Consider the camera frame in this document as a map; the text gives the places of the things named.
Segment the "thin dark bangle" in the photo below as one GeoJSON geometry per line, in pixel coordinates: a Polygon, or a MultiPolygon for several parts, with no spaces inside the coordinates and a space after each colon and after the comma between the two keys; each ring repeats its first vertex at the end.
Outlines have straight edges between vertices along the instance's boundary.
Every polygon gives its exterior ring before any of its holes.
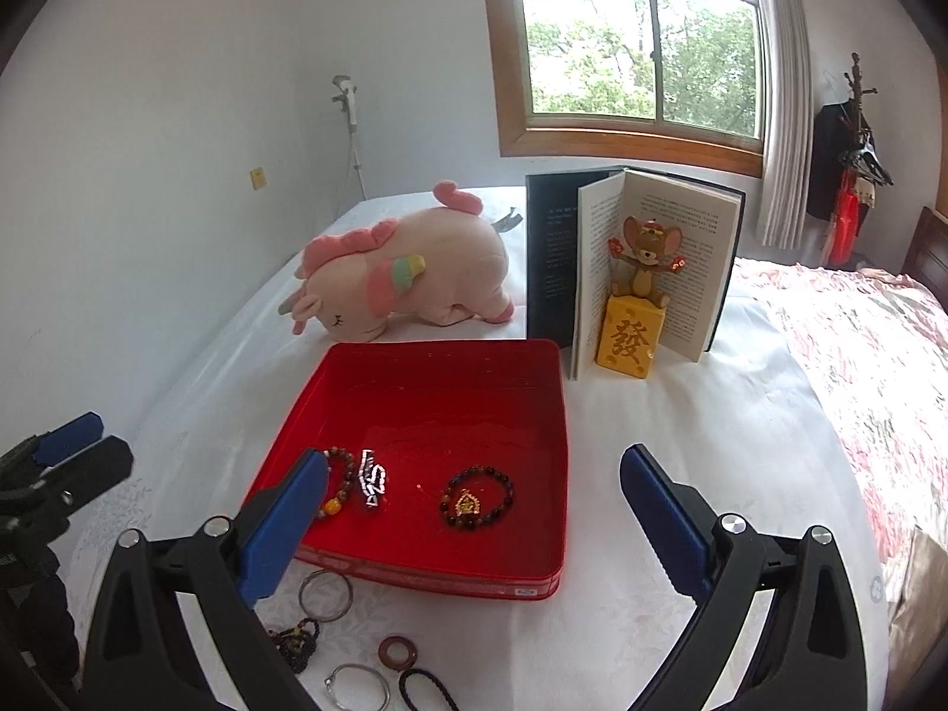
{"type": "Polygon", "coordinates": [[[320,624],[342,620],[354,605],[354,598],[354,584],[338,571],[312,571],[297,589],[297,603],[302,613],[320,624]]]}

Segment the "silver hoop bangle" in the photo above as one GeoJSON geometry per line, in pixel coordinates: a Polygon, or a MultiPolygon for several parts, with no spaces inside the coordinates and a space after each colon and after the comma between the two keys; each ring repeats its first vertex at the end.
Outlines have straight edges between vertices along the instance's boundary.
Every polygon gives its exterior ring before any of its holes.
{"type": "Polygon", "coordinates": [[[386,677],[365,664],[339,664],[326,676],[323,687],[338,711],[386,711],[392,700],[386,677]]]}

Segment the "white bed sheet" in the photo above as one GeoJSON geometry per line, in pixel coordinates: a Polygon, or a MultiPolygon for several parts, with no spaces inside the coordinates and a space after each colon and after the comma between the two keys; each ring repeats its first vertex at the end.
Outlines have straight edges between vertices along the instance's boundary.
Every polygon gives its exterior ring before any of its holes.
{"type": "MultiPolygon", "coordinates": [[[[122,530],[180,536],[238,509],[328,346],[320,329],[294,335],[276,312],[292,285],[281,267],[149,411],[132,440],[132,477],[92,505],[66,566],[77,623],[90,621],[122,530]]],[[[323,632],[305,687],[320,691],[339,664],[373,664],[382,637],[403,634],[418,645],[422,676],[395,708],[630,706],[693,609],[620,493],[620,456],[643,443],[670,477],[762,533],[832,531],[860,613],[867,702],[879,708],[889,648],[873,532],[837,433],[760,306],[731,292],[697,363],[662,351],[644,380],[592,367],[564,396],[571,468],[558,592],[514,604],[355,582],[354,608],[323,632]]]]}

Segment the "red patterned hair clip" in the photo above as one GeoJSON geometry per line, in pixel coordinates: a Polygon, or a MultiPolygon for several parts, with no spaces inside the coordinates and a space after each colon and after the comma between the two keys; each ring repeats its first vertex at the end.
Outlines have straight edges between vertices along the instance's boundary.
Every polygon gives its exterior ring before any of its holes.
{"type": "Polygon", "coordinates": [[[384,499],[387,488],[386,467],[376,459],[370,448],[361,451],[357,467],[357,483],[366,509],[377,509],[384,499]]]}

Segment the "pink floral bedspread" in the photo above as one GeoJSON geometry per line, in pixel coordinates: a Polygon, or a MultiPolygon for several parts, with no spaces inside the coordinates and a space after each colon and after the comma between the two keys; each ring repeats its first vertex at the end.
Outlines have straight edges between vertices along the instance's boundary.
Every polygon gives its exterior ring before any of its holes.
{"type": "Polygon", "coordinates": [[[783,334],[837,432],[884,579],[901,581],[912,533],[946,543],[946,312],[907,274],[741,258],[734,292],[783,334]]]}

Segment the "small gold charm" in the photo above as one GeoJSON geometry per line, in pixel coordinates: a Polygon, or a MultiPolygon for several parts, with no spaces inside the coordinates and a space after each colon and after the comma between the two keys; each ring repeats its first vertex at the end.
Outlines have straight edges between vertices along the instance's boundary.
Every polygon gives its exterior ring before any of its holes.
{"type": "Polygon", "coordinates": [[[466,525],[474,525],[481,521],[481,501],[469,489],[463,489],[458,499],[454,501],[454,518],[458,523],[466,523],[466,525]]]}

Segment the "red tin box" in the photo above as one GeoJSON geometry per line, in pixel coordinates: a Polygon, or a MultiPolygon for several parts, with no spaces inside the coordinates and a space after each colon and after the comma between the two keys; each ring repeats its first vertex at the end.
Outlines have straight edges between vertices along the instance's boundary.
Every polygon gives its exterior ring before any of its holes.
{"type": "Polygon", "coordinates": [[[334,345],[249,489],[329,448],[373,450],[386,494],[374,510],[352,494],[315,520],[298,559],[427,593],[543,600],[558,589],[569,442],[553,342],[334,345]],[[463,489],[481,501],[474,525],[454,518],[463,489]]]}

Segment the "mouse figurine on yellow block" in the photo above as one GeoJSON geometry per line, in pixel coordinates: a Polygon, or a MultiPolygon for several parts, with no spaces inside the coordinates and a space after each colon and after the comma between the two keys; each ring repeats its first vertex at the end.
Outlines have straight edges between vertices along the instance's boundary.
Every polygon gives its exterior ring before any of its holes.
{"type": "Polygon", "coordinates": [[[607,241],[617,269],[604,308],[596,364],[624,376],[646,379],[664,329],[670,296],[659,289],[662,273],[680,273],[683,231],[655,220],[627,217],[622,236],[607,241]]]}

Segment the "dark wooden headboard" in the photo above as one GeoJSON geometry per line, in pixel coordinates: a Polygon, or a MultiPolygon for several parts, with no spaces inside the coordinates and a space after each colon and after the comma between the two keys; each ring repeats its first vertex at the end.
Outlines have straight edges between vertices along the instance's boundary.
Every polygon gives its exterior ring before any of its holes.
{"type": "Polygon", "coordinates": [[[948,310],[948,223],[941,213],[921,210],[901,273],[927,287],[948,310]]]}

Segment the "pink unicorn plush toy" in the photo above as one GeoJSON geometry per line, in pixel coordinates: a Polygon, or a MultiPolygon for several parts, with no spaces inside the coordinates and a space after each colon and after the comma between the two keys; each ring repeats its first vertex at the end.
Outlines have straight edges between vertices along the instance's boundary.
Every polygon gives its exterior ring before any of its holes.
{"type": "Polygon", "coordinates": [[[371,342],[394,316],[440,328],[471,318],[508,323],[514,303],[503,236],[521,213],[489,222],[482,199],[453,181],[437,183],[433,195],[434,207],[313,238],[294,273],[299,287],[278,308],[294,334],[312,319],[336,342],[371,342]]]}

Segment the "coat rack with clothes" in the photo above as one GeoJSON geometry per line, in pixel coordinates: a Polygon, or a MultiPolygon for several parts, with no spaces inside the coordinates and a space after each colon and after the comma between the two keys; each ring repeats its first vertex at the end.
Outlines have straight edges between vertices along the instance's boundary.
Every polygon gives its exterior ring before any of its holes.
{"type": "Polygon", "coordinates": [[[813,124],[806,218],[826,225],[819,244],[822,267],[842,268],[850,262],[864,219],[876,205],[876,191],[893,185],[864,115],[864,98],[877,90],[864,85],[856,52],[844,79],[847,99],[824,104],[813,124]]]}

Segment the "white curtain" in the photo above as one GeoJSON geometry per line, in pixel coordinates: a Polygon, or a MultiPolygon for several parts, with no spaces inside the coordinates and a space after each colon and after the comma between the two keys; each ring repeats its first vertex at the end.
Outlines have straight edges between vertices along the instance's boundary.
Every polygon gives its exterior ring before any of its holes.
{"type": "Polygon", "coordinates": [[[758,0],[765,90],[757,236],[761,246],[799,246],[812,170],[813,79],[802,0],[758,0]]]}

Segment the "open standing book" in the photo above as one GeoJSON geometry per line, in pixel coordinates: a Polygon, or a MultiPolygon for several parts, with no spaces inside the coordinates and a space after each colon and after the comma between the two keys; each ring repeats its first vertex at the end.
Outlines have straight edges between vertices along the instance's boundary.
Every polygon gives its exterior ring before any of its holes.
{"type": "Polygon", "coordinates": [[[712,348],[745,192],[648,169],[526,178],[527,335],[644,379],[659,347],[697,363],[712,348]]]}

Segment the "yellow wall socket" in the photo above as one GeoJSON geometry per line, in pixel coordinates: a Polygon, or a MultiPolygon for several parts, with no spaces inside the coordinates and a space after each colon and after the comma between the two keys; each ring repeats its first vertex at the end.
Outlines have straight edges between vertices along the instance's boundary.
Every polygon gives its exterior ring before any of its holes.
{"type": "Polygon", "coordinates": [[[267,177],[265,177],[265,170],[262,167],[257,167],[257,169],[252,169],[249,172],[249,178],[251,179],[251,185],[254,190],[259,191],[263,190],[267,186],[267,177]]]}

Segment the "white wall bracket pipe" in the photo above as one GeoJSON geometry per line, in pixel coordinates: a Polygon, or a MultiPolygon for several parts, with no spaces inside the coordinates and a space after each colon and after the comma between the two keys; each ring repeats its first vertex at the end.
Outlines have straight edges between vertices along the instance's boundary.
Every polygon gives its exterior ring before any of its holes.
{"type": "Polygon", "coordinates": [[[332,101],[341,108],[342,115],[345,117],[347,125],[348,141],[348,169],[352,170],[357,180],[360,199],[366,199],[365,178],[363,178],[363,165],[361,165],[360,150],[358,149],[358,116],[357,116],[357,86],[352,81],[352,77],[347,74],[338,74],[332,77],[332,85],[336,88],[336,93],[332,95],[332,101]]]}

